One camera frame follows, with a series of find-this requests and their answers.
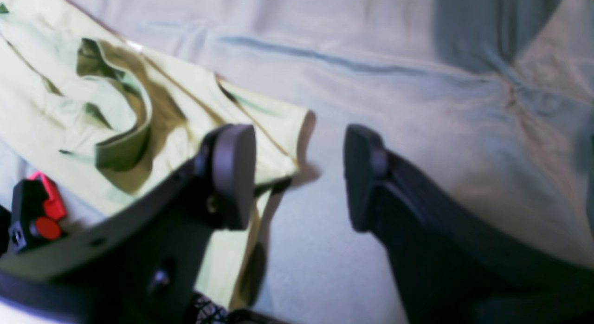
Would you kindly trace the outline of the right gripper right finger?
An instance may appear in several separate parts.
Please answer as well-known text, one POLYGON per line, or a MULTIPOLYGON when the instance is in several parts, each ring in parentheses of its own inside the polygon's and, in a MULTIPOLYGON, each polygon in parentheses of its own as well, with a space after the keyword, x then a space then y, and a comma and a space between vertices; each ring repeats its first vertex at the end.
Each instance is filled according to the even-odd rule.
POLYGON ((481 221, 377 132, 347 127, 350 222, 385 247, 410 324, 591 324, 593 271, 481 221))

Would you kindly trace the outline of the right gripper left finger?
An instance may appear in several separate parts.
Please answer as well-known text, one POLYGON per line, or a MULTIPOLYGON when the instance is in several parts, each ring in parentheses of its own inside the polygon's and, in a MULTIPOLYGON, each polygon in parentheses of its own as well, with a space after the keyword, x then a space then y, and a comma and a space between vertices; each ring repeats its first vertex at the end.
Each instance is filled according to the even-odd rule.
POLYGON ((214 231, 244 230, 254 199, 255 130, 225 125, 119 214, 27 252, 1 243, 1 302, 74 324, 180 324, 214 231))

